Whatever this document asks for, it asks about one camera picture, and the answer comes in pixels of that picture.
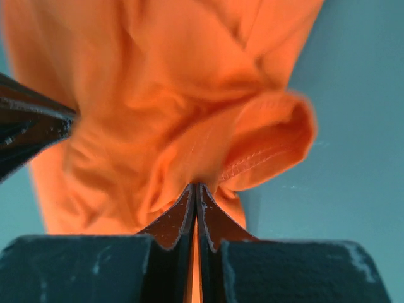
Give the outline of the orange t-shirt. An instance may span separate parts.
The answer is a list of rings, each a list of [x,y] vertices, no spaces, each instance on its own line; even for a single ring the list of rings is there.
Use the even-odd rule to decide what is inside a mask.
[[[246,230],[238,192],[306,158],[310,103],[287,88],[322,1],[2,1],[18,83],[76,112],[29,164],[47,235],[134,235],[194,186]]]

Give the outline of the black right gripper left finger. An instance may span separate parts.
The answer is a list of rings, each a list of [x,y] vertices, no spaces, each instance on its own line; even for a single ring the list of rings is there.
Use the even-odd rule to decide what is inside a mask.
[[[2,302],[190,302],[194,186],[134,235],[26,235],[1,252]]]

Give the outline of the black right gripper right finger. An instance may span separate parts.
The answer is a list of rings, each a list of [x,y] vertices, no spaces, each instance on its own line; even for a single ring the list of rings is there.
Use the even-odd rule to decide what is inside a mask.
[[[389,302],[370,255],[352,241],[261,240],[196,186],[204,302]]]

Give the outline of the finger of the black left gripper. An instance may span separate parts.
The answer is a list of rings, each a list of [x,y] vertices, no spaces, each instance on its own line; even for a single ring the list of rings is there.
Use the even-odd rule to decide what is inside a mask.
[[[1,109],[1,181],[42,150],[66,139],[74,112]]]
[[[1,125],[69,126],[76,112],[1,74]]]

